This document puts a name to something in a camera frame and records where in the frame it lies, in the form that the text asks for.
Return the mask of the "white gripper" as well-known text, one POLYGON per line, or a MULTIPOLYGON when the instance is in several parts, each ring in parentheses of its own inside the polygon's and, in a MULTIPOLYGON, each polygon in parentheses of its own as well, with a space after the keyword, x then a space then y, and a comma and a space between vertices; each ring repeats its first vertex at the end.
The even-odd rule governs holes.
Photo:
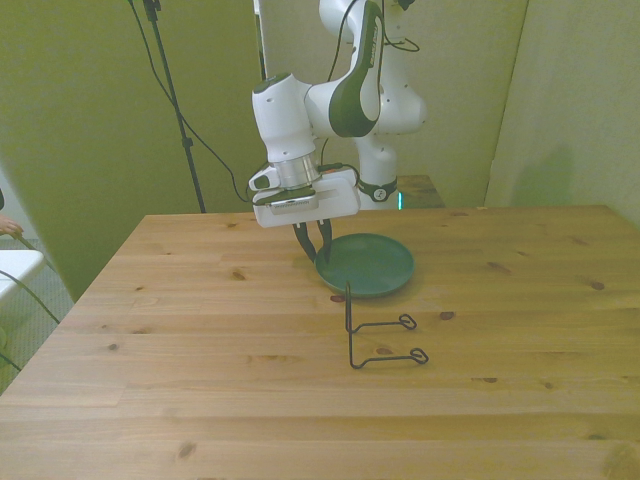
POLYGON ((294 224, 296 239, 309 260, 323 258, 328 264, 333 241, 329 219, 359 211, 360 199, 355 184, 355 172, 345 170, 325 174, 303 188, 259 192, 253 200, 257 222, 265 228, 294 224), (305 223, 316 220, 322 237, 317 256, 305 223))

